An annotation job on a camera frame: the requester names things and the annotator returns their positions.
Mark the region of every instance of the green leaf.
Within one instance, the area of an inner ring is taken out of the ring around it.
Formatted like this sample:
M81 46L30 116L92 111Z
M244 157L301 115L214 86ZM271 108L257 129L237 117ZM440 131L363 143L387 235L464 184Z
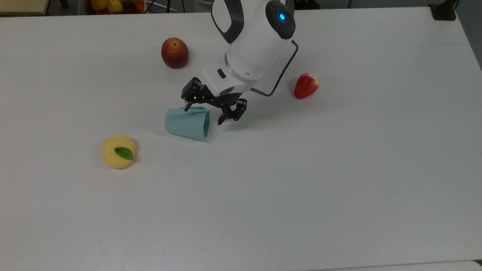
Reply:
M132 154L131 150L128 148L124 148L124 147L115 148L114 151L116 152L117 155L121 156L124 159L134 160L134 155Z

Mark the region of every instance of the yellow pepper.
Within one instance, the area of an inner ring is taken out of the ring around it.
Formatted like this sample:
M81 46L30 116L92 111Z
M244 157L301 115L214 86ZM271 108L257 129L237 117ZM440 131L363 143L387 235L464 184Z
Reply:
M107 0L107 11L110 14L122 11L122 3L119 0Z
M107 8L106 0L92 0L92 9L95 11L104 10Z

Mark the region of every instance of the yellow fruit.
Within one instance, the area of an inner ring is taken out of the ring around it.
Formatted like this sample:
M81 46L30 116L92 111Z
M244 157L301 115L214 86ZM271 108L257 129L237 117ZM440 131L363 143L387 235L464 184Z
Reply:
M106 0L92 0L91 4L92 4L92 9L95 11L104 10L107 8Z
M132 160L122 158L116 151L119 148L127 148L132 152L135 157L135 143L132 139L126 135L114 135L106 140L102 147L102 156L107 165L113 168L123 168L128 166Z

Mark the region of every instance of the plastic fruit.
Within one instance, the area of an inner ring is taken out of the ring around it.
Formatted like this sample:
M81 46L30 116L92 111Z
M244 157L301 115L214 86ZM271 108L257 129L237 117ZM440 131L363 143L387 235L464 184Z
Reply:
M295 87L295 97L303 99L315 93L320 85L320 81L309 73L303 73L298 78Z
M135 10L134 2L132 2L130 0L122 2L122 9L124 9L124 10Z
M119 0L107 0L107 11L110 14L122 11L122 3Z
M187 45L178 38L167 39L162 44L162 60L171 68L182 68L189 60Z
M104 10L107 8L106 0L91 0L92 9L95 11Z
M134 141L123 134L109 137L102 147L102 156L107 165L123 168L132 163L135 157Z
M137 5L135 5L135 9L137 9L137 12L139 12L140 14L144 13L144 3L138 3Z

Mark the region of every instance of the fruit basket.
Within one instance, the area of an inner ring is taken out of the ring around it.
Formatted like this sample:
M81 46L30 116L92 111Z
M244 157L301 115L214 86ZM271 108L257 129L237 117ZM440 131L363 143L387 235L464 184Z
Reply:
M78 15L142 14L145 0L80 0Z

